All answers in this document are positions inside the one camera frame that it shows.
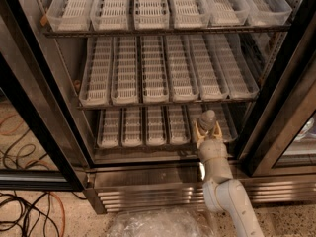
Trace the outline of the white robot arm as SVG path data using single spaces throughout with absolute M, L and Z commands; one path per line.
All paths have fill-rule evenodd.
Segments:
M 210 212 L 228 212 L 237 237 L 264 237 L 243 184 L 233 177 L 219 124 L 203 129 L 194 124 L 197 155 L 204 168 L 203 197 Z

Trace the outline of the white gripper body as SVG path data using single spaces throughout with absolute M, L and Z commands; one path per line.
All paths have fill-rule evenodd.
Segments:
M 202 142 L 198 146 L 197 155 L 202 163 L 217 158 L 228 158 L 227 148 L 225 144 L 219 139 L 209 139 Z

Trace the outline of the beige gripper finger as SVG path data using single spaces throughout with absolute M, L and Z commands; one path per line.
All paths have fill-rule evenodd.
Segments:
M 193 138 L 197 147 L 200 147 L 200 145 L 205 141 L 206 136 L 207 132 L 200 127 L 197 121 L 195 121 L 193 128 Z
M 219 140 L 223 139 L 222 130 L 221 130 L 221 127 L 219 125 L 219 122 L 217 122 L 215 124 L 212 136 L 213 136 L 214 139 L 219 139 Z

